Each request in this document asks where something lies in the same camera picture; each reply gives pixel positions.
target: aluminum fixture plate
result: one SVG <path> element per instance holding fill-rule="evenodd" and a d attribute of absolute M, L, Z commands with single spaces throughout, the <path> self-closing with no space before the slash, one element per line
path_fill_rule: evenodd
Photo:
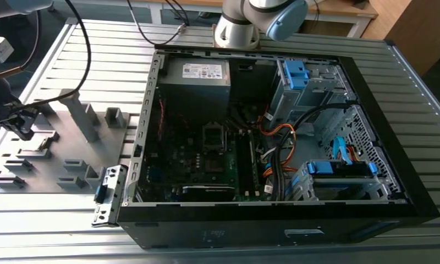
<path fill-rule="evenodd" d="M 45 151 L 48 155 L 43 156 L 44 152 L 40 152 L 41 154 L 37 153 L 35 157 L 27 156 L 33 166 L 29 171 L 12 172 L 4 165 L 8 160 L 16 159 L 20 149 L 28 149 L 31 145 L 35 147 L 45 137 L 52 136 L 53 130 L 41 130 L 35 126 L 36 134 L 32 141 L 21 141 L 13 133 L 7 134 L 0 148 L 0 176 L 15 174 L 23 178 L 27 185 L 20 189 L 0 188 L 0 193 L 95 193 L 95 183 L 85 182 L 87 167 L 81 170 L 67 170 L 64 161 L 83 160 L 96 173 L 100 173 L 101 168 L 119 163 L 127 127 L 109 128 L 104 118 L 105 112 L 97 112 L 96 115 L 100 140 L 93 143 L 87 142 L 69 112 L 56 111 L 56 115 L 47 115 L 47 120 L 59 133 L 59 139 L 51 143 Z M 128 120 L 129 114 L 124 113 L 123 116 Z"/>

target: black cable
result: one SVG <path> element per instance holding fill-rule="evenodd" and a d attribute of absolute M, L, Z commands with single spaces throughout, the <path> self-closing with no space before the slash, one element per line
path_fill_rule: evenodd
<path fill-rule="evenodd" d="M 300 118 L 296 120 L 295 124 L 294 124 L 294 130 L 296 131 L 299 129 L 299 127 L 302 126 L 302 124 L 319 112 L 322 112 L 326 109 L 347 109 L 350 108 L 352 105 L 355 105 L 355 102 L 348 102 L 348 103 L 330 103 L 330 104 L 324 104 L 322 106 L 316 106 L 312 109 L 310 109 L 302 116 Z M 282 169 L 282 162 L 280 162 L 280 150 L 283 145 L 287 142 L 288 137 L 291 136 L 291 133 L 287 132 L 282 139 L 279 144 L 276 145 L 276 150 L 274 151 L 274 162 L 272 162 L 272 173 L 274 173 L 274 178 L 278 178 L 278 186 L 274 186 L 274 189 L 279 188 L 279 199 L 280 201 L 284 200 L 284 193 L 282 193 L 282 191 L 284 190 L 284 174 L 283 174 L 283 169 Z"/>
<path fill-rule="evenodd" d="M 85 45 L 87 45 L 87 67 L 85 67 L 85 72 L 83 74 L 83 77 L 81 77 L 81 80 L 80 80 L 79 85 L 76 86 L 76 88 L 71 92 L 65 93 L 64 95 L 59 95 L 57 97 L 53 97 L 51 99 L 39 101 L 39 102 L 33 102 L 33 103 L 29 103 L 29 104 L 27 104 L 24 106 L 20 106 L 20 107 L 15 108 L 15 110 L 13 110 L 15 113 L 19 112 L 20 110 L 25 109 L 25 108 L 31 108 L 31 107 L 37 107 L 37 106 L 45 105 L 47 103 L 59 101 L 60 99 L 64 99 L 64 98 L 72 96 L 75 93 L 77 93 L 77 91 L 80 90 L 83 84 L 85 83 L 85 80 L 87 80 L 87 77 L 88 77 L 88 73 L 89 73 L 89 68 L 91 68 L 91 44 L 89 44 L 89 37 L 88 37 L 87 28 L 85 28 L 85 25 L 83 23 L 83 20 L 81 20 L 79 11 L 76 10 L 76 8 L 75 8 L 75 6 L 73 6 L 73 4 L 72 4 L 72 2 L 69 0 L 65 0 L 65 2 L 67 2 L 67 5 L 68 5 L 68 7 L 71 8 L 71 10 L 73 12 L 73 15 L 76 17 L 76 20 L 79 21 L 79 24 L 80 24 L 80 27 L 81 27 L 83 36 L 85 38 Z"/>
<path fill-rule="evenodd" d="M 312 25 L 308 33 L 311 33 L 315 30 L 316 25 L 318 25 L 318 21 L 320 20 L 320 5 L 318 5 L 316 0 L 314 0 L 314 2 L 315 2 L 315 5 L 316 5 L 316 15 L 315 15 L 315 20 L 314 20 L 314 25 Z"/>
<path fill-rule="evenodd" d="M 167 4 L 171 6 L 171 13 L 174 13 L 174 15 L 180 19 L 183 20 L 183 22 L 188 25 L 188 22 L 187 22 L 187 18 L 184 18 L 182 16 L 182 13 L 179 12 L 179 10 L 176 9 L 176 7 L 174 6 L 174 4 L 168 1 L 168 0 L 164 0 L 164 2 L 167 2 Z"/>
<path fill-rule="evenodd" d="M 175 37 L 180 34 L 180 32 L 182 32 L 182 30 L 183 30 L 182 27 L 186 26 L 186 25 L 183 24 L 182 27 L 178 28 L 178 31 L 176 31 L 175 35 L 174 35 L 174 36 L 172 36 L 166 42 L 163 42 L 163 43 L 155 43 L 155 42 L 152 42 L 152 41 L 147 38 L 147 36 L 146 36 L 146 34 L 144 34 L 144 31 L 142 30 L 142 27 L 140 27 L 140 25 L 139 25 L 138 18 L 135 17 L 135 13 L 134 13 L 134 8 L 132 8 L 131 0 L 127 0 L 127 4 L 129 5 L 129 11 L 131 11 L 131 15 L 132 15 L 134 23 L 135 23 L 135 25 L 136 25 L 136 27 L 138 27 L 138 29 L 139 29 L 139 32 L 140 32 L 143 38 L 147 40 L 147 42 L 151 43 L 152 45 L 166 45 L 166 44 L 168 44 L 168 43 L 175 39 Z"/>
<path fill-rule="evenodd" d="M 32 48 L 29 57 L 21 66 L 0 72 L 0 79 L 13 76 L 15 74 L 23 72 L 28 68 L 28 66 L 36 56 L 36 51 L 37 51 L 37 47 L 39 47 L 39 43 L 40 43 L 40 39 L 41 39 L 40 36 L 41 36 L 41 12 L 40 12 L 40 10 L 37 10 L 36 11 L 36 40 L 35 40 L 35 46 Z"/>
<path fill-rule="evenodd" d="M 275 163 L 275 155 L 270 156 L 270 163 Z M 278 174 L 272 174 L 272 194 L 271 194 L 271 201 L 279 201 L 279 184 L 278 184 L 279 178 Z"/>
<path fill-rule="evenodd" d="M 175 4 L 179 6 L 179 8 L 182 9 L 183 13 L 184 13 L 184 16 L 186 16 L 186 25 L 191 25 L 190 23 L 190 17 L 188 17 L 188 13 L 186 12 L 183 6 L 180 5 L 180 3 L 178 2 L 178 0 L 174 0 Z"/>

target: slotted table surface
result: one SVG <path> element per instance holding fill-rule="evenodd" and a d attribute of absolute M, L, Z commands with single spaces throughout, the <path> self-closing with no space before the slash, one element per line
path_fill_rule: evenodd
<path fill-rule="evenodd" d="M 92 103 L 95 111 L 120 107 L 131 114 L 121 150 L 121 163 L 127 163 L 154 47 L 142 40 L 131 23 L 85 20 L 85 26 L 93 63 L 80 99 Z M 178 28 L 151 24 L 143 27 L 155 41 L 167 40 Z M 190 27 L 172 44 L 212 46 L 211 28 Z M 383 41 L 314 35 L 295 35 L 284 42 L 263 36 L 262 48 L 354 57 L 440 210 L 440 106 L 398 50 Z M 85 60 L 80 27 L 65 24 L 20 99 L 32 102 L 59 95 L 61 89 L 73 89 L 83 76 Z M 60 103 L 52 106 L 56 110 L 64 109 Z M 8 133 L 1 131 L 0 159 L 7 138 Z M 91 227 L 92 200 L 92 195 L 77 194 L 0 194 L 0 260 L 48 263 L 51 259 L 67 259 L 73 263 L 123 264 L 155 260 L 164 263 L 172 259 L 192 263 L 194 258 L 202 258 L 211 263 L 296 263 L 298 260 L 302 263 L 376 263 L 400 258 L 408 263 L 440 263 L 440 218 L 422 226 L 396 229 L 360 244 L 144 251 L 123 229 Z"/>

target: metal block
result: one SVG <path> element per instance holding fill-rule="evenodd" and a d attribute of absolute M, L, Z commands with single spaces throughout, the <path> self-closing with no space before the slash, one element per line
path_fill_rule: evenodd
<path fill-rule="evenodd" d="M 56 114 L 56 111 L 52 109 L 52 106 L 48 103 L 40 106 L 40 111 L 45 116 Z"/>
<path fill-rule="evenodd" d="M 72 89 L 63 89 L 60 95 L 68 94 Z M 80 128 L 80 131 L 88 142 L 95 142 L 99 140 L 99 135 L 93 127 L 93 122 L 85 113 L 85 109 L 79 100 L 80 93 L 76 92 L 73 95 L 65 97 L 60 102 L 68 107 L 68 112 L 71 112 L 72 119 Z"/>
<path fill-rule="evenodd" d="M 56 131 L 39 131 L 32 139 L 27 141 L 17 151 L 19 158 L 51 158 L 49 150 L 52 142 L 57 141 L 60 135 Z"/>
<path fill-rule="evenodd" d="M 0 177 L 0 188 L 3 189 L 21 189 L 25 185 L 24 180 L 13 174 Z"/>
<path fill-rule="evenodd" d="M 95 172 L 93 168 L 91 166 L 88 166 L 87 172 L 85 172 L 85 181 L 93 190 L 96 190 L 101 184 L 101 175 L 104 175 L 104 174 L 97 174 Z"/>
<path fill-rule="evenodd" d="M 99 125 L 100 120 L 97 119 L 97 115 L 96 115 L 96 112 L 93 110 L 93 107 L 91 106 L 91 103 L 83 103 L 81 106 L 85 109 L 85 113 L 89 117 L 89 120 L 91 120 L 92 124 Z"/>
<path fill-rule="evenodd" d="M 88 164 L 83 159 L 65 159 L 64 168 L 69 173 L 77 173 L 87 171 Z"/>
<path fill-rule="evenodd" d="M 119 108 L 108 107 L 108 110 L 105 111 L 104 119 L 109 128 L 125 127 L 124 116 Z"/>
<path fill-rule="evenodd" d="M 32 171 L 32 164 L 24 158 L 16 158 L 7 160 L 4 167 L 15 173 Z"/>
<path fill-rule="evenodd" d="M 36 117 L 36 120 L 35 120 L 35 126 L 39 128 L 39 129 L 47 129 L 47 130 L 51 130 L 53 129 L 52 128 L 52 125 L 49 123 L 49 121 L 47 120 L 47 117 L 43 113 L 40 113 Z"/>
<path fill-rule="evenodd" d="M 29 150 L 19 150 L 16 157 L 19 158 L 51 158 L 52 153 L 51 150 L 47 148 L 41 151 L 29 151 Z"/>
<path fill-rule="evenodd" d="M 77 176 L 59 177 L 57 185 L 61 189 L 81 189 L 85 182 Z"/>

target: metal post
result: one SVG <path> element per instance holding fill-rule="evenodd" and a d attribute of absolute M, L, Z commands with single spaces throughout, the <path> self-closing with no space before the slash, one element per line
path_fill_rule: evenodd
<path fill-rule="evenodd" d="M 68 94 L 72 89 L 63 89 L 61 95 Z M 93 127 L 93 122 L 85 113 L 85 109 L 79 100 L 80 93 L 76 92 L 73 95 L 60 99 L 60 102 L 68 107 L 73 121 L 80 128 L 83 135 L 85 136 L 88 142 L 95 142 L 99 140 L 99 135 Z"/>

